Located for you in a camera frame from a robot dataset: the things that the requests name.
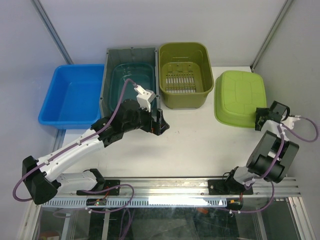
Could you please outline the lime green plastic basin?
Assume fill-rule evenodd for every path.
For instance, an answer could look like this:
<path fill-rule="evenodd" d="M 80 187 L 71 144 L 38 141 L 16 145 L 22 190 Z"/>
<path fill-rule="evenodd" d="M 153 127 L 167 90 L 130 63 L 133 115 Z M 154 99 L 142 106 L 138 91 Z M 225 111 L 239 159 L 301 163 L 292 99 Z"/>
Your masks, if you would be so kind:
<path fill-rule="evenodd" d="M 215 81 L 214 115 L 218 122 L 254 128 L 256 109 L 267 107 L 263 78 L 253 72 L 227 70 Z"/>

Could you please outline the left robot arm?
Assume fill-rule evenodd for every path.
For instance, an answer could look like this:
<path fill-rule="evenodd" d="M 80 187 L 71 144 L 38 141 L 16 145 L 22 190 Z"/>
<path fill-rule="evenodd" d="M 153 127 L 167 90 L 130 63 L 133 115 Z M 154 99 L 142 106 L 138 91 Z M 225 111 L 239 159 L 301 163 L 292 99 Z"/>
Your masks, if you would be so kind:
<path fill-rule="evenodd" d="M 127 132 L 142 130 L 160 136 L 169 127 L 160 108 L 153 116 L 136 100 L 126 99 L 112 115 L 96 121 L 72 143 L 38 159 L 26 157 L 22 162 L 22 181 L 30 199 L 37 205 L 50 201 L 59 193 L 102 194 L 115 186 L 107 183 L 98 169 L 90 168 L 78 173 L 65 173 L 65 170 L 85 155 L 121 140 Z"/>

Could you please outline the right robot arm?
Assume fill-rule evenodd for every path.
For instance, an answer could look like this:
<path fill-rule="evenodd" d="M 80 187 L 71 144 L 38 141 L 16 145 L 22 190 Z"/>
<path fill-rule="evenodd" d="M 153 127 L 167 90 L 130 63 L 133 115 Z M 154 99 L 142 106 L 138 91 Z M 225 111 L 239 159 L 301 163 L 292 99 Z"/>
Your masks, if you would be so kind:
<path fill-rule="evenodd" d="M 278 101 L 256 109 L 254 129 L 265 132 L 246 165 L 235 167 L 223 180 L 222 192 L 236 195 L 249 190 L 257 180 L 273 183 L 283 180 L 300 148 L 285 135 L 282 121 L 289 116 L 290 108 Z"/>

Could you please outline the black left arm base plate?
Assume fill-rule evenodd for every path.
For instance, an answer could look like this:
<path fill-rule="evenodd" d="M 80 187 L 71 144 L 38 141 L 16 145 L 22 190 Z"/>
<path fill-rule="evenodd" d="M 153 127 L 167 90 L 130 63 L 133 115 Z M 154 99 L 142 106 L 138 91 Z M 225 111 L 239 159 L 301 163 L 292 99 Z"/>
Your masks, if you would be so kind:
<path fill-rule="evenodd" d="M 118 196 L 120 194 L 120 187 L 111 189 L 108 192 L 98 193 L 99 191 L 120 185 L 121 181 L 119 179 L 106 179 L 103 184 L 100 184 L 98 186 L 95 186 L 93 189 L 91 189 L 91 192 L 94 193 L 86 193 L 83 190 L 77 190 L 76 195 L 77 196 L 99 196 L 99 195 L 107 195 L 107 196 Z"/>

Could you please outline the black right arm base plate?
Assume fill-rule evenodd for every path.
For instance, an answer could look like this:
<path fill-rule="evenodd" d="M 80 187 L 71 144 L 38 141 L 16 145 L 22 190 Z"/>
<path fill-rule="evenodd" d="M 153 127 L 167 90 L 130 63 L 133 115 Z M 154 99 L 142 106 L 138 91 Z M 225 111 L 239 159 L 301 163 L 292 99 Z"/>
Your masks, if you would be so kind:
<path fill-rule="evenodd" d="M 208 192 L 211 196 L 216 195 L 253 195 L 252 189 L 246 190 L 245 187 L 235 180 L 210 179 L 208 182 Z"/>

